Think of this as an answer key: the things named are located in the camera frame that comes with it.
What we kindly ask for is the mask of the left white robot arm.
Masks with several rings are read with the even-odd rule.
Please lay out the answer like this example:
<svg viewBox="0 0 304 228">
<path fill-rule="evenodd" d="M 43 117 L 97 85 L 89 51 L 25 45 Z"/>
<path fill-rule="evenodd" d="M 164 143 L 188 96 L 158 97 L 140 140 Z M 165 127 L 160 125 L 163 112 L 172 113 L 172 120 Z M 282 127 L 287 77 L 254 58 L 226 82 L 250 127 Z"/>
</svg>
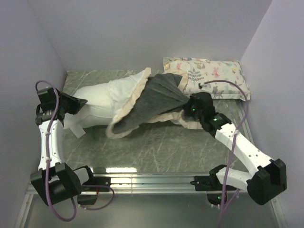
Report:
<svg viewBox="0 0 304 228">
<path fill-rule="evenodd" d="M 90 191 L 96 180 L 88 166 L 75 170 L 65 162 L 63 156 L 64 118 L 66 114 L 77 114 L 87 103 L 53 89 L 37 91 L 40 104 L 36 108 L 36 125 L 41 135 L 41 157 L 38 171 L 31 174 L 30 182 L 46 205 L 54 205 Z"/>
</svg>

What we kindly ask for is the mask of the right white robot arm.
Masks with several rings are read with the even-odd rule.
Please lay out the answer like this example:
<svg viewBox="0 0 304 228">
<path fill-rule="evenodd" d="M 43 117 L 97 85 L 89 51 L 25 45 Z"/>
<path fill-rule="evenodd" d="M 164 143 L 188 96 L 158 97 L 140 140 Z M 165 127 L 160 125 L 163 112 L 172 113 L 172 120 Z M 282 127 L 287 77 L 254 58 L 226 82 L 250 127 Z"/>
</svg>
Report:
<svg viewBox="0 0 304 228">
<path fill-rule="evenodd" d="M 247 168 L 246 172 L 219 165 L 208 177 L 195 176 L 191 182 L 197 191 L 245 190 L 258 205 L 264 205 L 287 188 L 286 164 L 273 160 L 244 137 L 213 105 L 211 95 L 200 92 L 190 96 L 183 106 L 185 115 L 198 121 L 203 130 L 224 144 Z"/>
</svg>

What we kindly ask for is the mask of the grey pillowcase with cream ruffle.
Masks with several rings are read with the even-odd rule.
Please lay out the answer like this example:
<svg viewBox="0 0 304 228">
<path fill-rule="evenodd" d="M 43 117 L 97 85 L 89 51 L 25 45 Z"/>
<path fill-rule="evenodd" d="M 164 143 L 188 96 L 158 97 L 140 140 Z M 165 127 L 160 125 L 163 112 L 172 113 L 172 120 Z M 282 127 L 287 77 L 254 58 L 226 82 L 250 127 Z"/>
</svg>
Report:
<svg viewBox="0 0 304 228">
<path fill-rule="evenodd" d="M 114 115 L 106 129 L 111 139 L 123 138 L 143 123 L 173 121 L 187 129 L 200 130 L 200 123 L 183 110 L 190 97 L 184 93 L 188 75 L 171 70 L 153 75 L 142 72 L 109 82 Z"/>
</svg>

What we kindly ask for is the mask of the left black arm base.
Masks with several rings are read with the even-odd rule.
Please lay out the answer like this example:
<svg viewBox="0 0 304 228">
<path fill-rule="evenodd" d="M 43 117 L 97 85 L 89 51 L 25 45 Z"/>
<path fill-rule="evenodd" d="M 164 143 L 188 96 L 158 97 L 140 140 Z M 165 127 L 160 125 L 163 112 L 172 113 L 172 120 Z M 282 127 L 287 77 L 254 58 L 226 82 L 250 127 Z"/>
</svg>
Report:
<svg viewBox="0 0 304 228">
<path fill-rule="evenodd" d="M 96 204 L 99 193 L 110 192 L 111 177 L 94 177 L 93 181 L 87 181 L 81 186 L 81 194 L 77 196 L 79 205 L 91 206 Z"/>
</svg>

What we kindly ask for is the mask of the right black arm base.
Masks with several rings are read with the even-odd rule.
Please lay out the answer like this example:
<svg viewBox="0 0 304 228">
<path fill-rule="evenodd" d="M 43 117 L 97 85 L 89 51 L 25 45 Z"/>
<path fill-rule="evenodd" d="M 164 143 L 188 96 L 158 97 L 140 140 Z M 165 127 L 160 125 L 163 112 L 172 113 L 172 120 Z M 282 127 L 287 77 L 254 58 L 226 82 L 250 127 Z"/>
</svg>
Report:
<svg viewBox="0 0 304 228">
<path fill-rule="evenodd" d="M 226 165 L 219 165 L 209 171 L 209 175 L 199 175 L 194 176 L 194 180 L 190 182 L 191 185 L 195 187 L 195 191 L 219 191 L 219 193 L 208 193 L 207 200 L 211 206 L 217 206 L 218 208 L 221 205 L 221 196 L 222 196 L 222 184 L 216 177 L 216 174 Z"/>
</svg>

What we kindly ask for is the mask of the white pillow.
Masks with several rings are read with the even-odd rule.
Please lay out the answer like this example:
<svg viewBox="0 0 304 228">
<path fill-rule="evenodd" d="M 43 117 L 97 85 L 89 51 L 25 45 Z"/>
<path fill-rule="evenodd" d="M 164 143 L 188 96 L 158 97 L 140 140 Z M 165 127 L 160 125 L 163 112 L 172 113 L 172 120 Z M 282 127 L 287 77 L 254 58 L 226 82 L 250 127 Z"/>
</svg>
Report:
<svg viewBox="0 0 304 228">
<path fill-rule="evenodd" d="M 114 117 L 114 99 L 111 97 L 111 90 L 117 92 L 115 83 L 110 81 L 78 89 L 73 97 L 87 102 L 77 114 L 65 115 L 64 129 L 71 130 L 77 138 L 80 138 L 86 133 L 85 128 L 108 125 Z"/>
</svg>

